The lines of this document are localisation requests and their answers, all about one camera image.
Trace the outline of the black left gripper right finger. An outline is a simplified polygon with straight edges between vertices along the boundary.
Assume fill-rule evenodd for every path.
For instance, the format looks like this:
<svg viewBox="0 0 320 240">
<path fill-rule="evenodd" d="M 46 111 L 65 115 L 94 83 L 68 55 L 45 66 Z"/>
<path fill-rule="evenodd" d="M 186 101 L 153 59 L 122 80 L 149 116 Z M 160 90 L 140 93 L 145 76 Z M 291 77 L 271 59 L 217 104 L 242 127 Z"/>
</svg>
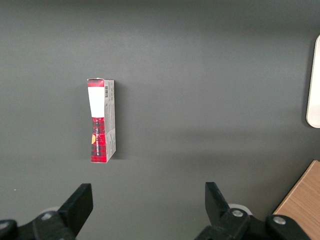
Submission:
<svg viewBox="0 0 320 240">
<path fill-rule="evenodd" d="M 250 216 L 239 208 L 231 208 L 215 182 L 205 183 L 205 210 L 211 225 L 197 240 L 240 240 L 249 228 Z"/>
</svg>

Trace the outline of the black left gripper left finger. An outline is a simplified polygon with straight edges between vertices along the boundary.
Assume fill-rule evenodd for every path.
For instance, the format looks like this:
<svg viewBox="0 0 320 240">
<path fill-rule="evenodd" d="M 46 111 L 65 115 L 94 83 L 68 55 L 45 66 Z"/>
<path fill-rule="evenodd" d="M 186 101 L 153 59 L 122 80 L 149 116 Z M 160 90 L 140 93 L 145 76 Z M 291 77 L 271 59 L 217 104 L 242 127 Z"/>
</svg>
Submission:
<svg viewBox="0 0 320 240">
<path fill-rule="evenodd" d="M 90 183 L 81 184 L 58 210 L 49 210 L 32 221 L 36 240 L 74 240 L 93 210 Z"/>
</svg>

